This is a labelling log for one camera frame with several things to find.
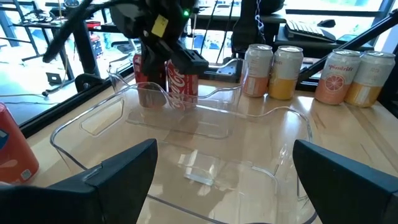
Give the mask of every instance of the table surface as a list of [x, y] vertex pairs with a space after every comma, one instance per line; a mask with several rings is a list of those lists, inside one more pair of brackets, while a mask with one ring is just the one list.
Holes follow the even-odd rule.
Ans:
[[[204, 85], [200, 86], [200, 90], [220, 83], [201, 81], [201, 84]], [[31, 181], [32, 185], [45, 187], [71, 175], [68, 166], [50, 145], [51, 133], [61, 124], [78, 116], [113, 93], [112, 88], [105, 90], [28, 139], [29, 145], [40, 162], [39, 172]], [[379, 103], [372, 108], [356, 108], [344, 104], [330, 106], [314, 100], [313, 93], [298, 91], [289, 101], [278, 101], [269, 97], [248, 98], [242, 96], [239, 112], [263, 114], [279, 106], [294, 108], [308, 117], [315, 144], [398, 176], [398, 119]], [[246, 127], [245, 132], [248, 132], [248, 135], [253, 135], [256, 130]], [[246, 142], [245, 144], [255, 145], [256, 142]]]

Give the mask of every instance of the orange can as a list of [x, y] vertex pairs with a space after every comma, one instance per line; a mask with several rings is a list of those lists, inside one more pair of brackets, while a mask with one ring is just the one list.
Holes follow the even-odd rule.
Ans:
[[0, 181], [21, 184], [33, 177], [39, 162], [6, 105], [0, 103]]
[[322, 103], [338, 105], [344, 101], [359, 64], [361, 54], [353, 50], [334, 49], [323, 67], [315, 98]]
[[268, 89], [269, 71], [271, 69], [272, 47], [265, 44], [251, 44], [246, 51], [243, 74], [243, 93], [251, 97], [260, 97]]
[[361, 56], [361, 65], [350, 86], [345, 102], [360, 106], [372, 106], [394, 68], [395, 55], [367, 50]]
[[300, 47], [278, 47], [272, 64], [269, 96], [278, 100], [289, 100], [293, 97], [303, 59], [303, 49]]

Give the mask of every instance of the wooden table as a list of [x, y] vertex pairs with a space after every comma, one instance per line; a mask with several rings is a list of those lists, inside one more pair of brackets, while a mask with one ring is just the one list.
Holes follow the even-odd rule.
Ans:
[[[228, 86], [228, 84], [225, 83], [205, 81], [201, 82], [201, 84], [203, 85], [200, 86], [200, 93], [211, 92], [215, 89], [214, 85]], [[71, 176], [68, 166], [62, 160], [58, 152], [50, 145], [49, 137], [55, 128], [78, 116], [80, 113], [111, 94], [113, 94], [112, 88], [105, 90], [84, 105], [81, 105], [28, 139], [29, 144], [40, 162], [39, 173], [32, 180], [32, 185], [45, 187]], [[269, 97], [248, 98], [242, 96], [238, 111], [240, 113], [257, 115], [264, 114], [279, 106], [288, 106], [298, 110], [308, 118], [315, 144], [388, 174], [398, 176], [398, 119], [393, 117], [393, 115], [379, 103], [372, 108], [366, 109], [348, 105], [330, 106], [314, 100], [313, 93], [296, 92], [294, 99], [290, 101], [278, 101]], [[281, 130], [289, 130], [289, 128], [297, 125], [297, 120], [287, 117], [284, 125], [285, 126], [281, 128]], [[242, 161], [253, 162], [258, 159], [257, 162], [261, 163], [259, 158], [266, 157], [269, 153], [262, 152], [260, 149], [263, 148], [257, 146], [259, 142], [263, 140], [259, 140], [259, 142], [252, 140], [253, 137], [256, 137], [256, 133], [258, 132], [256, 123], [251, 123], [241, 128], [241, 130], [243, 131], [239, 133], [242, 138], [240, 141], [244, 142], [245, 146], [252, 146], [253, 149], [258, 149], [258, 151], [242, 150], [234, 153], [229, 151], [226, 154], [230, 156], [231, 159], [237, 159], [235, 157], [238, 156], [238, 159]], [[272, 141], [273, 133], [280, 132], [279, 129], [270, 129], [268, 131], [270, 141]], [[198, 144], [196, 141], [198, 140], [191, 139], [187, 145], [194, 148]], [[160, 189], [158, 188], [159, 185], [153, 185], [151, 191], [160, 190], [162, 187], [160, 187]], [[212, 213], [213, 217], [216, 217], [215, 213], [217, 212], [223, 213], [218, 207], [215, 207], [213, 210], [204, 211], [204, 213], [208, 212]], [[234, 222], [239, 222], [238, 220], [244, 220], [244, 217], [233, 217], [232, 220], [234, 220]], [[315, 223], [320, 223], [320, 220], [317, 218]]]

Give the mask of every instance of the coca-cola can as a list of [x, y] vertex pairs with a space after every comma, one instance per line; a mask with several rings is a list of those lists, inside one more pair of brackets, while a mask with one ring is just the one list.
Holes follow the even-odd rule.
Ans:
[[170, 104], [173, 108], [185, 110], [193, 108], [198, 102], [198, 75], [183, 75], [173, 65], [172, 61], [167, 62], [167, 81], [170, 93]]
[[142, 72], [141, 54], [135, 54], [132, 60], [136, 83], [138, 83], [139, 104], [145, 108], [160, 108], [165, 105], [166, 99], [161, 89], [158, 86], [147, 83], [154, 82], [165, 90], [166, 72], [164, 65], [159, 67], [159, 75], [145, 75]]

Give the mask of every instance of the red soda can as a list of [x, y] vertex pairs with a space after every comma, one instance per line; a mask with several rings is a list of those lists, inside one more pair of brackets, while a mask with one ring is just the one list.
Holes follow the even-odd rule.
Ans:
[[5, 104], [0, 103], [0, 181], [21, 184], [39, 169], [32, 149]]
[[171, 101], [172, 106], [179, 110], [195, 107], [195, 104], [198, 102], [198, 75], [180, 74], [172, 61], [169, 60], [167, 62], [167, 79], [169, 93], [171, 93], [170, 97], [175, 99]]
[[163, 93], [154, 85], [148, 85], [145, 82], [154, 82], [160, 85], [164, 90], [166, 89], [166, 72], [165, 67], [159, 67], [159, 75], [148, 76], [142, 72], [142, 56], [135, 54], [132, 58], [134, 66], [134, 74], [136, 83], [138, 83], [138, 97], [139, 103], [145, 108], [160, 108], [166, 104], [166, 99]]

